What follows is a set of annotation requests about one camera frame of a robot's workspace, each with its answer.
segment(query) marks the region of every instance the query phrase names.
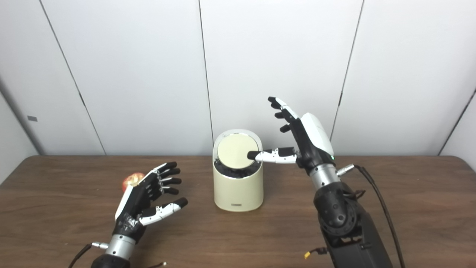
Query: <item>robotic arm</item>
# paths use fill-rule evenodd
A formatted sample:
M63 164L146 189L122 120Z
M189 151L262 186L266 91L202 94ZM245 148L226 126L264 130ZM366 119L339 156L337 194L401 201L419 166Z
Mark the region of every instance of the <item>robotic arm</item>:
M354 166L336 170L332 145L315 116L306 113L299 118L282 100L275 97L268 100L271 107L280 110L275 117L287 121L280 131L291 131L299 150L285 147L251 151L248 159L296 163L311 177L316 187L314 206L327 246L314 251L328 252L336 268L391 268L392 263L370 214L357 202L362 195L340 180Z
M109 243L93 242L87 245L70 264L89 248L105 249L105 254L96 258L91 268L130 268L129 258L144 235L146 226L165 219L188 204L180 198L172 203L150 207L162 194L177 195L179 191L170 184L180 184L181 179L168 178L180 173L176 162L169 162L152 169L137 186L129 185L122 196L115 214L116 224Z

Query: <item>black forearm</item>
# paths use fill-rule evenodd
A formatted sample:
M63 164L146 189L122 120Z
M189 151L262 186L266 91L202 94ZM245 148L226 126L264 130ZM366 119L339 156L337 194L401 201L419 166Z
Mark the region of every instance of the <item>black forearm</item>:
M93 261L91 268L130 268L130 262L114 255L103 254Z

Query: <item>black inner ring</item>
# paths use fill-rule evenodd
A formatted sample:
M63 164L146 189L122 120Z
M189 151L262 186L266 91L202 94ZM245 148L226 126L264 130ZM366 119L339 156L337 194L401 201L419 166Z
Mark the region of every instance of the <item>black inner ring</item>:
M260 162L254 161L251 165L245 168L240 168L240 169L231 168L224 165L218 159L218 157L215 158L215 161L213 162L213 164L215 165L215 168L218 170L218 172L220 172L221 174L225 176L235 178L235 179L242 179L242 178L251 176L254 173L256 173L256 171L258 171L259 167L261 166Z

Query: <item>black cable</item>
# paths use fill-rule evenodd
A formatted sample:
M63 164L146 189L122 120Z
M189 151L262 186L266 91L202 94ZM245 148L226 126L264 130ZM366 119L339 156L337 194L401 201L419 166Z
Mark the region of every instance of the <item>black cable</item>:
M397 233L393 226L392 219L390 218L390 213L388 212L387 206L385 205L384 199L380 191L378 190L374 179L364 167L361 167L358 165L354 165L354 167L362 173L362 175L367 179L370 185L372 185L372 188L377 194L378 200L380 201L380 204L382 205L382 209L384 210L385 217L387 218L388 226L390 227L390 231L392 232L392 237L393 237L393 241L395 242L395 248L397 249L397 255L398 255L398 260L400 261L400 266L401 268L405 268L405 263L403 262L402 249L400 248L400 243L398 242Z
M86 252L88 251L90 248L92 247L92 244L87 244L83 247L82 250L80 250L76 256L74 257L74 259L71 261L71 263L69 264L68 268L72 268L74 263Z

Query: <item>beige lid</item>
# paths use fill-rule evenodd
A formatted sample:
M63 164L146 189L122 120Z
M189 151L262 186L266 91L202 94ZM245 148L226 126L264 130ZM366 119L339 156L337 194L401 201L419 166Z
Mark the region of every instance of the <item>beige lid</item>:
M218 144L218 158L230 168L241 169L251 165L254 160L247 158L249 151L258 151L258 144L246 134L228 135Z

